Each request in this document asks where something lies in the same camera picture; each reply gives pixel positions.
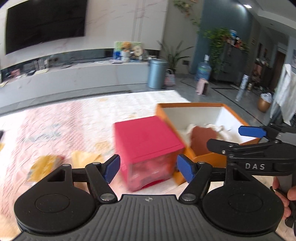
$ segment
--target orange cardboard box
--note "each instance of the orange cardboard box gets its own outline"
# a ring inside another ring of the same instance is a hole
[[[189,124],[204,126],[205,124],[215,124],[224,126],[229,133],[230,142],[240,145],[256,144],[258,138],[244,137],[238,133],[240,126],[248,126],[248,123],[240,118],[231,108],[221,103],[166,103],[158,104],[156,115],[164,120],[174,133],[185,145],[184,155],[194,162],[204,161],[213,167],[226,167],[226,157],[217,153],[196,156],[190,148],[188,140],[185,140],[182,131],[186,130]],[[173,175],[178,185],[185,182],[180,172]]]

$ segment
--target water bottle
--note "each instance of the water bottle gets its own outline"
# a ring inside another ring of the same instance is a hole
[[[240,101],[241,100],[241,98],[243,96],[243,93],[244,93],[244,90],[246,89],[248,80],[249,80],[249,76],[244,75],[243,78],[242,78],[241,85],[239,86],[239,92],[237,93],[237,96],[235,98],[236,101]]]
[[[200,62],[197,68],[197,72],[195,75],[195,80],[199,81],[199,79],[203,78],[205,80],[209,80],[212,68],[209,65],[209,56],[205,55],[205,61],[204,62]]]

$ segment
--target wall outlet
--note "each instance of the wall outlet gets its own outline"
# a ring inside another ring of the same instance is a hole
[[[189,60],[183,60],[183,65],[189,65]]]

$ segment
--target ceiling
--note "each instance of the ceiling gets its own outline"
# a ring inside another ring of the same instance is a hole
[[[289,36],[296,38],[296,7],[289,0],[239,0],[239,2],[252,6],[249,11],[275,44],[288,45]]]

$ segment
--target brown cloth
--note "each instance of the brown cloth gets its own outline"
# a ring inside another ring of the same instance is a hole
[[[211,153],[207,149],[207,141],[209,139],[217,139],[217,132],[212,128],[203,128],[196,126],[191,132],[191,149],[196,156]]]

